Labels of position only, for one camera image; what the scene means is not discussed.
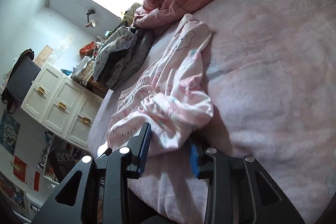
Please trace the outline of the pink cartoon print pants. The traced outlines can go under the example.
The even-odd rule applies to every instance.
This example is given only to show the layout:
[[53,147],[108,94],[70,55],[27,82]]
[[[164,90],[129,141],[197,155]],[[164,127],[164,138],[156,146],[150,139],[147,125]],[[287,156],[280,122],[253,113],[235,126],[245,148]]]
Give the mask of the pink cartoon print pants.
[[164,53],[124,91],[106,132],[105,145],[116,150],[151,125],[151,156],[179,149],[190,134],[209,123],[214,108],[201,87],[202,52],[212,38],[209,26],[186,14]]

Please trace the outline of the carved wooden desk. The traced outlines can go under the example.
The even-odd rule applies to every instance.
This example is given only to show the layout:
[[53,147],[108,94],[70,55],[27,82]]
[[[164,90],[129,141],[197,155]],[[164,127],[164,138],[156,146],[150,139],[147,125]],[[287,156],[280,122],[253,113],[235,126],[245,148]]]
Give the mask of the carved wooden desk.
[[94,81],[93,79],[90,79],[86,85],[86,88],[96,94],[97,96],[101,98],[105,98],[107,92],[109,89],[101,86],[98,82]]

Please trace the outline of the grey folded clothes stack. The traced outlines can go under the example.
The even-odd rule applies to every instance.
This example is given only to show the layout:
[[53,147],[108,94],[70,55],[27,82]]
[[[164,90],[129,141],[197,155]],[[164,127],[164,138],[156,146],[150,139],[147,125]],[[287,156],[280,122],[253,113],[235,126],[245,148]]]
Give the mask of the grey folded clothes stack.
[[143,65],[154,42],[154,31],[126,28],[133,37],[128,49],[114,51],[98,75],[97,82],[110,90],[118,89]]

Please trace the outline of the white cabinet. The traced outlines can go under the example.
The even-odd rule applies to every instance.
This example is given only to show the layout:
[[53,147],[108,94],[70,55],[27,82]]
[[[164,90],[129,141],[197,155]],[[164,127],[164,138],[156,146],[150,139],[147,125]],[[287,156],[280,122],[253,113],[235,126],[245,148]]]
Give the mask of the white cabinet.
[[102,98],[46,63],[21,108],[53,134],[88,151],[88,135]]

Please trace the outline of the stack of papers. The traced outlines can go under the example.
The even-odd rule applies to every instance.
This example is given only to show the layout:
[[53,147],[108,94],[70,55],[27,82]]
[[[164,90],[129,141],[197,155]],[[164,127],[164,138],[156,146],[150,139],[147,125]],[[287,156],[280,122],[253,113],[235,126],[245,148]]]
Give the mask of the stack of papers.
[[70,78],[82,86],[86,86],[92,77],[95,58],[84,56],[73,68]]

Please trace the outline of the red box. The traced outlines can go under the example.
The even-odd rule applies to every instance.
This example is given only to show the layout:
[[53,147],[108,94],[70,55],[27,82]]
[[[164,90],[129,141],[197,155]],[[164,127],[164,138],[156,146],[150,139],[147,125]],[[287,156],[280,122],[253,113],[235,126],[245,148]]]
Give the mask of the red box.
[[96,51],[96,43],[94,41],[88,43],[87,45],[83,46],[79,50],[79,55],[81,58],[84,58],[85,56],[92,57]]

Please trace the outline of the cartoon print folded cloth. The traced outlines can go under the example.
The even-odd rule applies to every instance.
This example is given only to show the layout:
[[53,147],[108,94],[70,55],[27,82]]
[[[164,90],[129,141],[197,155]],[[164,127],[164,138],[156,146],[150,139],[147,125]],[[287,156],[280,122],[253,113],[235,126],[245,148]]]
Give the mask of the cartoon print folded cloth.
[[93,79],[98,80],[111,53],[128,50],[135,40],[135,34],[131,32],[129,27],[119,27],[101,46],[94,61]]

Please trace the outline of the floral covered box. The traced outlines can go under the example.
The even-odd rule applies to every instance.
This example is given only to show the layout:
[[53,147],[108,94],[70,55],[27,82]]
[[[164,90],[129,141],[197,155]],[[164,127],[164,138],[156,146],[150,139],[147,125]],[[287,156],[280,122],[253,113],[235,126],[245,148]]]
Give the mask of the floral covered box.
[[142,5],[140,3],[133,3],[124,13],[122,21],[126,21],[127,25],[130,27],[133,23],[135,11],[141,6]]

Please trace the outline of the black suitcase on cabinet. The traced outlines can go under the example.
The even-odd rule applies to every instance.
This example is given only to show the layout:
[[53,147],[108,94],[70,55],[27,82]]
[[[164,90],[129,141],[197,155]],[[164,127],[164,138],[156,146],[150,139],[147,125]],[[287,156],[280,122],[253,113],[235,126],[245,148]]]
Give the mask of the black suitcase on cabinet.
[[34,51],[30,48],[21,53],[9,74],[6,87],[1,95],[2,103],[6,105],[9,114],[21,107],[33,80],[41,71],[34,60]]

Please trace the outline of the wall certificates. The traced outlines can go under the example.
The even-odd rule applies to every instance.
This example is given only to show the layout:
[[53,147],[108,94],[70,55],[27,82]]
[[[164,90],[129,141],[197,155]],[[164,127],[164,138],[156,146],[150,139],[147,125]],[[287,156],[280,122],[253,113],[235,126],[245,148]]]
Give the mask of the wall certificates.
[[34,58],[34,63],[42,68],[45,62],[49,59],[49,57],[52,55],[52,52],[54,51],[53,48],[50,46],[46,45],[40,53]]

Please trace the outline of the pink wall lamp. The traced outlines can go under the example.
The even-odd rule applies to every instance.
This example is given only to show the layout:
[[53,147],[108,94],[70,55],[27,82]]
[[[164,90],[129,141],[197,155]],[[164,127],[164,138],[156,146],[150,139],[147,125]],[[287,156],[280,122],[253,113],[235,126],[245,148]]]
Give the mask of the pink wall lamp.
[[95,28],[96,22],[94,19],[91,19],[90,16],[95,14],[96,11],[94,9],[89,9],[87,12],[87,23],[85,25],[85,28]]

